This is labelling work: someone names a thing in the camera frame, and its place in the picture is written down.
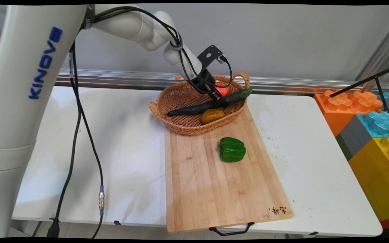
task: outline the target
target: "cutting board handle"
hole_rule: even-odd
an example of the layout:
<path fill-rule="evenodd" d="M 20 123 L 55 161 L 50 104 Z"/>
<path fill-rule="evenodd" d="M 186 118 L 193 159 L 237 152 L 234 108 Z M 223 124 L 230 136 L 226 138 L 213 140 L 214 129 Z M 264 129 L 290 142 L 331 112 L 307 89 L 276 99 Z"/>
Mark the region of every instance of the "cutting board handle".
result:
<path fill-rule="evenodd" d="M 249 230 L 250 226 L 252 226 L 252 225 L 254 225 L 254 224 L 255 224 L 254 222 L 250 222 L 250 223 L 247 224 L 247 228 L 245 228 L 244 231 L 230 232 L 230 233 L 226 233 L 226 234 L 223 234 L 222 232 L 218 231 L 218 229 L 215 228 L 215 227 L 210 227 L 210 231 L 214 231 L 214 232 L 216 232 L 217 234 L 219 234 L 219 235 L 221 235 L 221 236 L 236 235 L 236 234 L 244 234 L 244 233 L 246 233 L 246 232 Z"/>

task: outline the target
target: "basket handle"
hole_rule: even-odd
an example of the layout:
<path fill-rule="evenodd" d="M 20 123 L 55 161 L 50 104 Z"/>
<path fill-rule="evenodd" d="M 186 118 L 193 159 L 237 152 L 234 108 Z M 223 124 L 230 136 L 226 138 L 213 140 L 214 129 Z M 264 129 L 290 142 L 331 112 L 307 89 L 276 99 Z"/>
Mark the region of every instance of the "basket handle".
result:
<path fill-rule="evenodd" d="M 148 104 L 148 106 L 150 107 L 150 110 L 151 110 L 158 118 L 160 118 L 160 120 L 163 120 L 163 119 L 162 119 L 162 115 L 160 114 L 159 108 L 157 107 L 157 104 L 156 104 L 156 103 L 150 102 L 150 103 Z"/>
<path fill-rule="evenodd" d="M 250 88 L 250 78 L 249 78 L 249 76 L 246 73 L 238 72 L 236 74 L 233 74 L 232 75 L 232 79 L 235 80 L 236 76 L 241 76 L 244 79 L 244 83 L 245 83 L 245 88 L 246 89 Z"/>

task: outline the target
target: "kinova logo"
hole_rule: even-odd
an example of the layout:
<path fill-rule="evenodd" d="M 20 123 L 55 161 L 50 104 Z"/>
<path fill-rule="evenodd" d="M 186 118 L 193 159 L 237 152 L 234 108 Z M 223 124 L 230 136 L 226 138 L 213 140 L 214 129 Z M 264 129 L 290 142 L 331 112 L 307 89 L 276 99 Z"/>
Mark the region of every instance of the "kinova logo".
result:
<path fill-rule="evenodd" d="M 38 95 L 42 91 L 43 87 L 43 80 L 42 78 L 48 74 L 46 69 L 49 69 L 52 63 L 52 57 L 49 56 L 48 54 L 55 52 L 55 46 L 52 44 L 51 41 L 54 43 L 58 43 L 60 38 L 61 38 L 62 30 L 57 28 L 57 27 L 52 27 L 51 29 L 51 34 L 49 35 L 49 40 L 48 40 L 48 45 L 49 48 L 48 50 L 43 51 L 42 59 L 40 60 L 39 63 L 39 69 L 37 71 L 39 72 L 39 75 L 34 78 L 34 83 L 32 84 L 31 89 L 29 90 L 31 92 L 31 95 L 28 96 L 28 98 L 37 100 Z"/>

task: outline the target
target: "gray wall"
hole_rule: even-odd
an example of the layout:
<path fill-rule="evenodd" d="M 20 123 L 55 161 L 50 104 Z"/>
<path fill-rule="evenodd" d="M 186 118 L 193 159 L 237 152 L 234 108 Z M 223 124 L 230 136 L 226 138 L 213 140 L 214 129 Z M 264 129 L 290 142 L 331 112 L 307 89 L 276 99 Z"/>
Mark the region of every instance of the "gray wall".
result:
<path fill-rule="evenodd" d="M 260 77 L 354 80 L 389 31 L 389 5 L 138 5 L 168 12 L 194 54 L 214 44 L 233 72 Z M 76 43 L 79 69 L 174 72 L 163 58 L 164 47 L 147 52 L 94 28 L 81 31 Z M 225 64 L 214 62 L 208 69 L 228 75 Z"/>

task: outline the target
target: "floor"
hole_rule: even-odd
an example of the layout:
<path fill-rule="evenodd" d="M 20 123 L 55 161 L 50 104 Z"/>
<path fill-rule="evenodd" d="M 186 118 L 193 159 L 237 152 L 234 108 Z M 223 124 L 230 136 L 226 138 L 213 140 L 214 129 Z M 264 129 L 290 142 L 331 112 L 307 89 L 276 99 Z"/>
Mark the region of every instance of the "floor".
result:
<path fill-rule="evenodd" d="M 34 237 L 46 237 L 51 222 L 41 222 Z M 97 228 L 96 224 L 88 223 L 60 223 L 59 237 L 91 238 Z M 166 228 L 102 225 L 96 238 L 104 239 L 137 239 L 137 240 L 258 240 L 258 239 L 286 239 L 286 234 L 270 234 L 247 232 L 245 234 L 222 237 L 211 231 L 196 231 L 187 233 L 169 234 Z"/>

